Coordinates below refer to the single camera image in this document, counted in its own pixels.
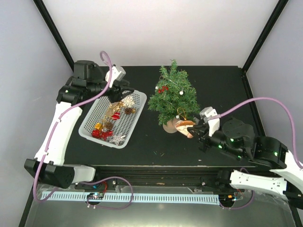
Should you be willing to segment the wooden bauble ornament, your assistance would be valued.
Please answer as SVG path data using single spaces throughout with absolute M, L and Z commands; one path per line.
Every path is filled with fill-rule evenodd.
M 185 135 L 187 138 L 191 139 L 193 138 L 193 135 L 188 132 L 188 127 L 193 127 L 195 126 L 195 122 L 191 120 L 180 120 L 176 122 L 175 124 L 175 129 L 180 132 L 181 134 Z

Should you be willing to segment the white plastic basket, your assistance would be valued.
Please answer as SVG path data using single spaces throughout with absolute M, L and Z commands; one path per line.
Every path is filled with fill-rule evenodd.
M 132 108 L 135 108 L 136 112 L 129 115 L 125 114 L 125 108 L 127 108 L 126 106 L 119 107 L 118 103 L 110 103 L 109 99 L 105 96 L 94 101 L 92 107 L 87 113 L 87 116 L 84 118 L 82 124 L 79 127 L 79 135 L 103 146 L 117 149 L 124 148 L 132 135 L 132 132 L 136 126 L 136 123 L 138 122 L 140 114 L 147 100 L 146 94 L 138 90 L 135 90 L 132 95 L 134 98 L 134 105 Z M 111 116 L 115 112 L 120 113 L 120 119 L 116 121 L 111 119 Z M 113 143 L 109 143 L 109 141 L 112 139 L 112 136 L 108 137 L 106 141 L 100 138 L 97 139 L 92 137 L 91 133 L 94 130 L 95 124 L 98 122 L 103 124 L 103 129 L 101 131 L 108 131 L 104 128 L 104 124 L 106 122 L 112 122 L 114 124 L 114 127 L 111 130 L 113 132 L 113 135 L 122 133 L 126 136 L 125 141 L 120 142 L 117 146 Z

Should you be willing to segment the red berry sprig ornament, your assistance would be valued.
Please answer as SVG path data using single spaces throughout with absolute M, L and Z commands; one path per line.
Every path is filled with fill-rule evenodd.
M 168 89 L 169 88 L 167 86 L 162 86 L 162 87 L 158 88 L 158 93 L 161 94 L 161 93 L 167 91 Z

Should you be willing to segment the small green christmas tree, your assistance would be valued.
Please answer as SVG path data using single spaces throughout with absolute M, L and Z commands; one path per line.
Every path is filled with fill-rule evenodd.
M 169 89 L 161 94 L 158 88 Z M 160 67 L 159 81 L 155 85 L 154 94 L 148 101 L 148 109 L 158 113 L 158 123 L 167 133 L 175 133 L 176 122 L 193 120 L 199 114 L 196 89 L 188 79 L 185 70 L 179 70 L 177 61 L 173 59 L 169 67 Z

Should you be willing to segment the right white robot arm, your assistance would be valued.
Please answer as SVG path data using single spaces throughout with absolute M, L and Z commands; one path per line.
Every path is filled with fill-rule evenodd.
M 211 121 L 190 125 L 186 132 L 199 141 L 203 152 L 215 148 L 226 158 L 248 166 L 222 167 L 215 179 L 203 180 L 203 188 L 219 192 L 259 191 L 303 207 L 303 171 L 292 152 L 279 140 L 256 136 L 251 125 L 231 118 L 218 128 Z

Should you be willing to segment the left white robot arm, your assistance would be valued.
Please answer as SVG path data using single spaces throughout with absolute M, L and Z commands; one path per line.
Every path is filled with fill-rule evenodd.
M 111 65 L 103 70 L 93 61 L 75 62 L 73 75 L 59 90 L 51 126 L 41 148 L 33 159 L 27 159 L 24 168 L 39 183 L 66 189 L 70 185 L 85 182 L 91 189 L 101 185 L 102 178 L 95 168 L 83 165 L 64 165 L 65 152 L 82 106 L 105 96 L 111 103 L 121 101 L 134 92 L 124 80 L 125 70 Z

